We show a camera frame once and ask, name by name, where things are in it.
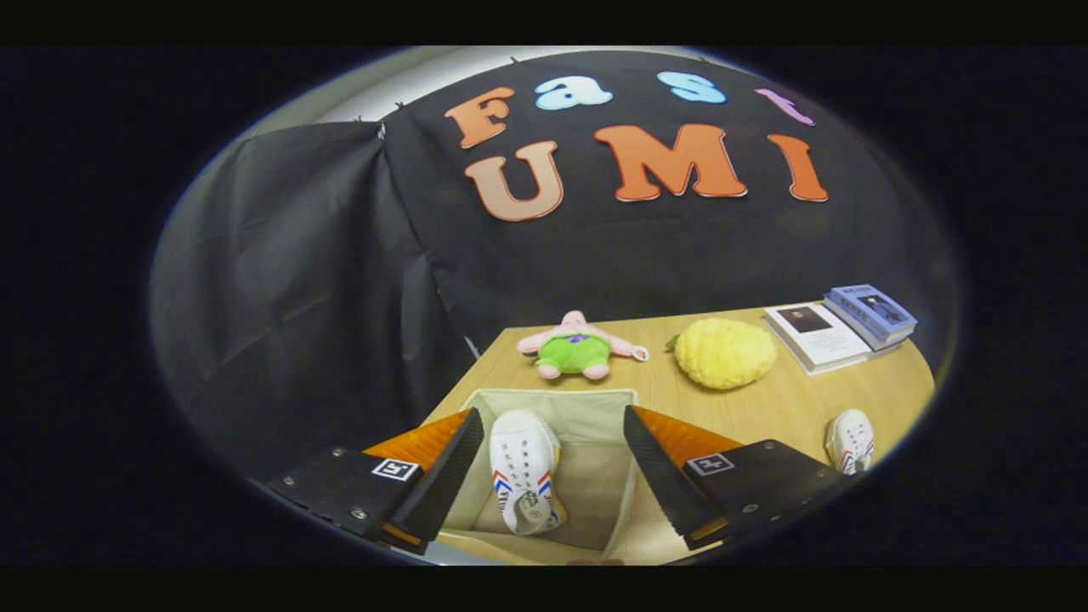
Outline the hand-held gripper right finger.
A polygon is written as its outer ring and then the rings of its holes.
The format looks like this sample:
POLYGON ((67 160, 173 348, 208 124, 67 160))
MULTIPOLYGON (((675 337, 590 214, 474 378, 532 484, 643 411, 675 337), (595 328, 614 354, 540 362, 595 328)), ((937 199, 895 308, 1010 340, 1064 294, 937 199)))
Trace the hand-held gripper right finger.
POLYGON ((754 542, 853 484, 784 442, 742 445, 636 405, 625 409, 623 434, 666 519, 692 551, 754 542))

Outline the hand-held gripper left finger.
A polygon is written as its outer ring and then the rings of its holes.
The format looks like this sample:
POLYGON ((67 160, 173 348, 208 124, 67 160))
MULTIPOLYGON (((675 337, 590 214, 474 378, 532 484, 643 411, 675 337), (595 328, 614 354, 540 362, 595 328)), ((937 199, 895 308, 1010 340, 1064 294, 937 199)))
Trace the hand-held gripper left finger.
POLYGON ((366 450, 322 450, 265 487, 364 541, 423 554, 438 538, 483 442, 479 411, 459 411, 366 450))

